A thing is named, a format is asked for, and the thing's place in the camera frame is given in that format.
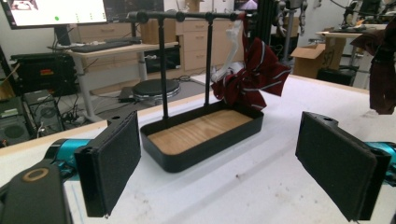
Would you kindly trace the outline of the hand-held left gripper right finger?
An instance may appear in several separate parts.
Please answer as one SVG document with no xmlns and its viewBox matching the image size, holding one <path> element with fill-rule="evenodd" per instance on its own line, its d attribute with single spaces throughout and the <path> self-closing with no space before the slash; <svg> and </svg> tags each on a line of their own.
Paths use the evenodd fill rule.
<svg viewBox="0 0 396 224">
<path fill-rule="evenodd" d="M 391 183 L 390 142 L 362 142 L 320 114 L 302 113 L 295 155 L 348 221 L 369 220 Z"/>
</svg>

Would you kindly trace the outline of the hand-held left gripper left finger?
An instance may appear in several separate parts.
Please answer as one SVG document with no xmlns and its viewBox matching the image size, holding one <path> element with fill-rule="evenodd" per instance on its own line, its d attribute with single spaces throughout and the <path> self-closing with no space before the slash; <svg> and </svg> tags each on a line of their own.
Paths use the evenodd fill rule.
<svg viewBox="0 0 396 224">
<path fill-rule="evenodd" d="M 87 216 L 110 215 L 141 158 L 137 112 L 109 119 L 74 156 Z"/>
</svg>

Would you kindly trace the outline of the black rack with wooden tray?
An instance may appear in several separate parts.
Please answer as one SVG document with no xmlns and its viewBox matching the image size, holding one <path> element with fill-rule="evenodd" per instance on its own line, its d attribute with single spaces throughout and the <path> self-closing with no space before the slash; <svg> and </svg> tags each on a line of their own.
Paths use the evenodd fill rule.
<svg viewBox="0 0 396 224">
<path fill-rule="evenodd" d="M 222 101 L 168 115 L 166 72 L 161 70 L 163 118 L 141 127 L 143 148 L 168 173 L 178 173 L 262 129 L 263 113 Z"/>
</svg>

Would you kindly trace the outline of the red striped bow tie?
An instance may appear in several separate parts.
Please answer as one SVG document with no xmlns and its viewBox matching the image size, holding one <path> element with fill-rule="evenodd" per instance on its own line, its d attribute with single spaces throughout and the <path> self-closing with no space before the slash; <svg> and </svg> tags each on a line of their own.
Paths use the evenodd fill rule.
<svg viewBox="0 0 396 224">
<path fill-rule="evenodd" d="M 227 105 L 241 104 L 261 111 L 266 107 L 262 91 L 280 96 L 291 68 L 282 64 L 261 39 L 249 39 L 247 19 L 243 19 L 243 25 L 244 67 L 217 79 L 211 88 Z"/>
</svg>

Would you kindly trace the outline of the black computer case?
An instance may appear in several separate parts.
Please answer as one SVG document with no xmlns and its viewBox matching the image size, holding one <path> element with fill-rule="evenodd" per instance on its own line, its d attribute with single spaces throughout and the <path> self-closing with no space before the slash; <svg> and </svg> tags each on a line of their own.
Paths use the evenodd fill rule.
<svg viewBox="0 0 396 224">
<path fill-rule="evenodd" d="M 13 146 L 28 141 L 31 132 L 20 97 L 0 101 L 0 143 Z"/>
<path fill-rule="evenodd" d="M 59 133 L 64 130 L 58 106 L 47 91 L 32 91 L 23 95 L 38 136 Z"/>
</svg>

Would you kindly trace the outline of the round black stool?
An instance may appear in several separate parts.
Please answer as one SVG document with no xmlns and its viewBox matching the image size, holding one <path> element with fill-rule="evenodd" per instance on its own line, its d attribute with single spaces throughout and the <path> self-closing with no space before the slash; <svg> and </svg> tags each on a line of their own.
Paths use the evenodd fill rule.
<svg viewBox="0 0 396 224">
<path fill-rule="evenodd" d="M 163 81 L 161 79 L 150 79 L 142 81 L 132 87 L 132 94 L 138 101 L 145 100 L 161 100 L 163 92 L 167 97 L 173 97 L 180 92 L 180 85 L 173 79 L 165 80 L 165 87 L 163 88 Z"/>
</svg>

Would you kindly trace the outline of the open cardboard box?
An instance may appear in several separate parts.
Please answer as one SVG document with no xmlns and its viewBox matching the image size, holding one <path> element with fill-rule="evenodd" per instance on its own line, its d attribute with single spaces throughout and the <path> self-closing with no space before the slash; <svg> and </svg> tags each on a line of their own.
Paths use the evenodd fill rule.
<svg viewBox="0 0 396 224">
<path fill-rule="evenodd" d="M 325 68 L 325 44 L 296 48 L 291 57 L 294 59 L 293 74 L 300 77 L 316 78 L 318 70 Z"/>
</svg>

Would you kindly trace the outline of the black box under desk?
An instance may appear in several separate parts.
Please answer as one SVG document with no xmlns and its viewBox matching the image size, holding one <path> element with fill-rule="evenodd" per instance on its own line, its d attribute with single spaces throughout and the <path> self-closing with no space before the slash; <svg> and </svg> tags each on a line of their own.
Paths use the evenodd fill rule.
<svg viewBox="0 0 396 224">
<path fill-rule="evenodd" d="M 172 47 L 165 50 L 165 68 L 167 70 L 178 69 L 180 67 L 179 47 Z M 145 52 L 145 62 L 148 73 L 161 71 L 161 55 L 159 50 Z"/>
</svg>

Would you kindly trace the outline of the black case with red label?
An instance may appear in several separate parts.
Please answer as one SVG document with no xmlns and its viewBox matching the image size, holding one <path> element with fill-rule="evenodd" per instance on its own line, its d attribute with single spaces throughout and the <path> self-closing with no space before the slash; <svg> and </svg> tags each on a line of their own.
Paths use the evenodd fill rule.
<svg viewBox="0 0 396 224">
<path fill-rule="evenodd" d="M 21 93 L 47 90 L 53 96 L 77 92 L 73 58 L 65 53 L 50 52 L 12 55 L 17 65 L 16 84 Z"/>
</svg>

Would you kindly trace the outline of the black keyboard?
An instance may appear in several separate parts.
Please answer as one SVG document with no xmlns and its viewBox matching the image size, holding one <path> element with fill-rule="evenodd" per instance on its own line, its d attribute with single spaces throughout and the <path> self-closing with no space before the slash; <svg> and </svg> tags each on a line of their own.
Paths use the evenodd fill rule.
<svg viewBox="0 0 396 224">
<path fill-rule="evenodd" d="M 70 49 L 73 52 L 89 53 L 89 52 L 95 52 L 106 49 L 127 47 L 141 43 L 142 40 L 139 38 L 123 38 L 123 39 L 110 40 L 109 42 L 104 42 L 102 44 L 97 44 L 97 45 L 84 45 L 84 46 L 71 47 Z"/>
</svg>

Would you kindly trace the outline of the cardboard box on desk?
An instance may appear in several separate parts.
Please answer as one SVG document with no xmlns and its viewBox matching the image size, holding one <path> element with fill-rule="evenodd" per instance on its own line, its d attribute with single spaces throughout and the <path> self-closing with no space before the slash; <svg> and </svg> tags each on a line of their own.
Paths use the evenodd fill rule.
<svg viewBox="0 0 396 224">
<path fill-rule="evenodd" d="M 144 44 L 158 44 L 159 38 L 159 23 L 157 20 L 150 19 L 147 23 L 140 25 L 141 38 Z M 164 42 L 176 42 L 176 22 L 171 19 L 163 21 Z"/>
</svg>

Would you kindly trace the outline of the light wooden drawer cabinet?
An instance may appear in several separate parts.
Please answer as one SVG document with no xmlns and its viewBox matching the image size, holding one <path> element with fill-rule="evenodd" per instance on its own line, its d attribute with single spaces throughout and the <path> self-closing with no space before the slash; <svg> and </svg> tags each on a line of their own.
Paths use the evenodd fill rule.
<svg viewBox="0 0 396 224">
<path fill-rule="evenodd" d="M 229 20 L 213 21 L 211 64 L 219 66 L 227 61 L 233 42 L 227 31 L 233 29 Z M 103 41 L 107 38 L 122 38 L 131 34 L 127 23 L 110 23 L 103 25 L 79 26 L 73 33 L 75 38 L 84 41 Z M 165 43 L 168 48 L 179 47 L 180 66 L 183 72 L 202 71 L 206 67 L 207 22 L 205 20 L 187 19 L 176 21 L 177 41 Z M 83 61 L 84 69 L 89 72 L 104 71 L 126 65 L 137 64 L 136 53 L 124 53 L 114 57 L 88 59 Z"/>
</svg>

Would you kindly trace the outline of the computer monitor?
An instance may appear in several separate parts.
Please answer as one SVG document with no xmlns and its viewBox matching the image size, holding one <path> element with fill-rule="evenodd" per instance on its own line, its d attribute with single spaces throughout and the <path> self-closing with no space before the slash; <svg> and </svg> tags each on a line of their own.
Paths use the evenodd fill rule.
<svg viewBox="0 0 396 224">
<path fill-rule="evenodd" d="M 0 0 L 11 29 L 106 22 L 104 0 Z"/>
</svg>

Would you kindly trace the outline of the black metal stand column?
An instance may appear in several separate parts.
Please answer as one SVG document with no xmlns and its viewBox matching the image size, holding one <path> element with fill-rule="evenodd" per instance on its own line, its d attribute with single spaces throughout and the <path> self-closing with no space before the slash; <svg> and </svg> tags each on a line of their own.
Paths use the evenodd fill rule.
<svg viewBox="0 0 396 224">
<path fill-rule="evenodd" d="M 270 41 L 276 7 L 277 0 L 258 0 L 255 34 L 265 43 Z"/>
</svg>

